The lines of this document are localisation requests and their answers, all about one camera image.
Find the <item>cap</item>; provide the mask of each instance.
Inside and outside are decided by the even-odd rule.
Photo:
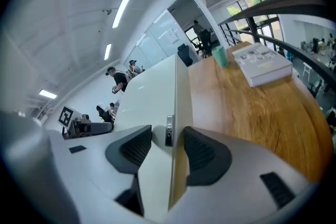
[[[107,73],[109,73],[110,71],[114,71],[114,70],[115,70],[114,67],[109,67],[109,68],[107,69]]]
[[[108,76],[109,73],[110,73],[110,71],[114,71],[114,70],[115,70],[115,67],[109,67],[109,68],[107,69],[107,72],[105,73],[105,75]]]

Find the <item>window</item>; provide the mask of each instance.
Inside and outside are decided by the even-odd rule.
[[[238,2],[232,3],[231,5],[227,6],[227,10],[231,14],[231,16],[234,16],[237,13],[241,12],[242,10],[253,7],[254,5],[261,3],[262,1],[265,1],[265,0],[239,0]],[[255,23],[257,24],[259,22],[262,22],[264,20],[271,19],[274,17],[277,17],[277,15],[272,14],[272,15],[254,16],[253,19]],[[237,21],[235,21],[235,24],[238,30],[241,30],[248,26],[247,20],[246,19],[242,19],[242,20],[244,21],[240,23],[237,23]]]
[[[235,2],[232,5],[228,6],[227,10],[229,11],[229,13],[230,13],[231,16],[234,16],[237,13],[240,13],[242,11],[242,9],[240,8],[240,6],[238,5],[237,2]],[[236,20],[235,21],[235,25],[236,25],[236,27],[237,27],[238,30],[242,30],[242,29],[248,27],[248,23],[247,23],[246,19]]]
[[[234,16],[240,13],[242,10],[253,7],[263,1],[266,0],[239,0],[227,6],[226,8],[231,16]],[[253,20],[257,25],[257,31],[260,35],[274,37],[281,41],[284,40],[277,14],[254,16]],[[249,24],[246,19],[236,20],[235,25],[237,27],[237,30],[250,31]],[[253,37],[248,34],[240,34],[240,38],[242,41],[248,41],[250,43],[254,42]],[[260,42],[265,46],[268,46],[269,48],[276,49],[276,46],[274,46],[273,43],[267,40],[260,39]]]

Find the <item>green cup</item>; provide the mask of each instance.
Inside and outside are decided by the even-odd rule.
[[[226,67],[229,64],[224,47],[217,46],[211,52],[220,67]]]

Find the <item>book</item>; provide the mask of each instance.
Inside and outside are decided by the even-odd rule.
[[[292,63],[268,47],[255,43],[232,52],[251,87],[292,74]]]

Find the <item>wooden desk surface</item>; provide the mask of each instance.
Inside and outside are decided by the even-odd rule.
[[[328,124],[317,101],[296,77],[251,88],[232,51],[229,66],[213,57],[189,67],[194,126],[260,144],[319,181],[333,156]]]

